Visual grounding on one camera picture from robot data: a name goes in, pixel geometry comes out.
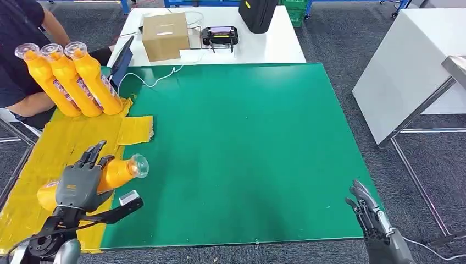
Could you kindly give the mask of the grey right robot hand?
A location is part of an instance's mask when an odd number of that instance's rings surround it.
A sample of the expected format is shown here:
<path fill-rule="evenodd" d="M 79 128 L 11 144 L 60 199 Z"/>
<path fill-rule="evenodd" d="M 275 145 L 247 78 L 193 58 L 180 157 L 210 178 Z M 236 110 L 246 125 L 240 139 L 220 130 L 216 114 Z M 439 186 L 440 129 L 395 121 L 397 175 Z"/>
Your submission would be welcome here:
<path fill-rule="evenodd" d="M 355 201 L 345 198 L 362 229 L 370 263 L 415 263 L 407 243 L 394 228 L 370 191 L 357 179 L 349 191 Z"/>

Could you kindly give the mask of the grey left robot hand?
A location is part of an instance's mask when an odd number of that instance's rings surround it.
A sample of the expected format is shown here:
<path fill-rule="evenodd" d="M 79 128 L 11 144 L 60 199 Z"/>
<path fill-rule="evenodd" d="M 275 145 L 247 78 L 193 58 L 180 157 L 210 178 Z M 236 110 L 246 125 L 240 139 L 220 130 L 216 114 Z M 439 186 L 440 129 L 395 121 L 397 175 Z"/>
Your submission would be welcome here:
<path fill-rule="evenodd" d="M 58 206 L 94 212 L 112 196 L 112 189 L 97 190 L 103 169 L 114 159 L 112 155 L 97 159 L 106 143 L 106 140 L 101 140 L 96 145 L 90 146 L 74 164 L 65 167 L 56 189 Z"/>

